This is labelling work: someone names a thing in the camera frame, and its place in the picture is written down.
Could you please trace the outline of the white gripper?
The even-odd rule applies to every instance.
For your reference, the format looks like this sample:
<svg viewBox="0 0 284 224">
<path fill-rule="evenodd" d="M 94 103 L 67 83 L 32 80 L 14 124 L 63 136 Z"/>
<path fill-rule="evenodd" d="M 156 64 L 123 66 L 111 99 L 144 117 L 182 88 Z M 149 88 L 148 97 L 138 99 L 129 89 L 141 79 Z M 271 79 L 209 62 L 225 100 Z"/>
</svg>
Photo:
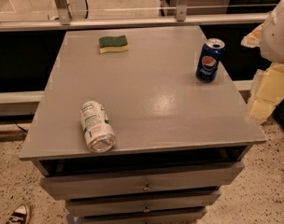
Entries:
<svg viewBox="0 0 284 224">
<path fill-rule="evenodd" d="M 266 121 L 284 100 L 284 0 L 269 13 L 263 25 L 243 37 L 241 45 L 260 46 L 262 57 L 272 62 L 265 71 L 256 72 L 248 100 L 248 121 Z"/>
</svg>

